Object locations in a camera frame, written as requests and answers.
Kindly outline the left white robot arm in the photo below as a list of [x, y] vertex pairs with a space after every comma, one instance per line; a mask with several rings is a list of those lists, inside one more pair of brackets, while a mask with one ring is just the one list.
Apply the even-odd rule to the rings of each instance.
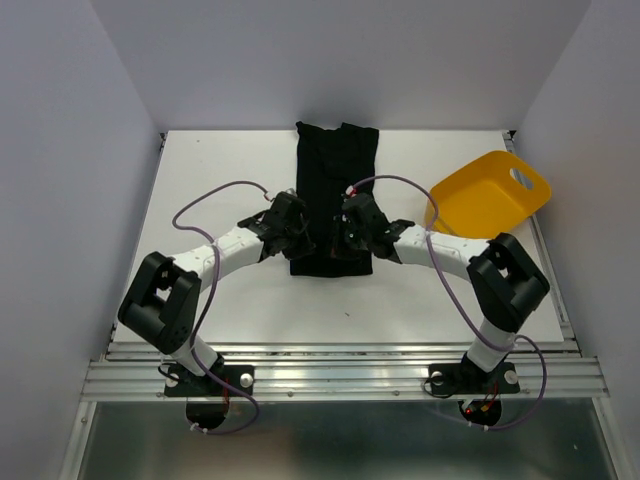
[[119, 307], [118, 321], [186, 370], [199, 393], [215, 392], [227, 384], [224, 360], [196, 333], [201, 293], [213, 295], [219, 280], [270, 257], [312, 253], [307, 225], [305, 202], [283, 191], [267, 210], [216, 240], [174, 256], [148, 254]]

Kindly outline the black t shirt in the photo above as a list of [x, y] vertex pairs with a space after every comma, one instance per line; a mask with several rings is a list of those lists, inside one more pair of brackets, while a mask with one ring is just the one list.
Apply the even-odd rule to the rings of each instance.
[[380, 132], [348, 123], [327, 130], [299, 121], [296, 128], [296, 192], [308, 208], [308, 233], [315, 251], [292, 260], [290, 274], [317, 278], [372, 274], [369, 252], [357, 251], [349, 258], [337, 258], [332, 252], [337, 248], [334, 218], [342, 212], [342, 195], [347, 187], [375, 175]]

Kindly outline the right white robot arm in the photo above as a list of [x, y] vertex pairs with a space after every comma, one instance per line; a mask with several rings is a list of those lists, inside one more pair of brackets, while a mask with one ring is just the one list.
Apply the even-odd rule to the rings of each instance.
[[390, 221], [373, 196], [348, 193], [342, 204], [345, 247], [378, 259], [436, 271], [447, 294], [455, 294], [448, 274], [470, 283], [483, 314], [480, 326], [463, 318], [475, 335], [460, 363], [442, 367], [442, 386], [482, 390], [512, 350], [525, 321], [550, 291], [550, 284], [520, 242], [511, 234], [466, 239], [431, 232], [409, 220]]

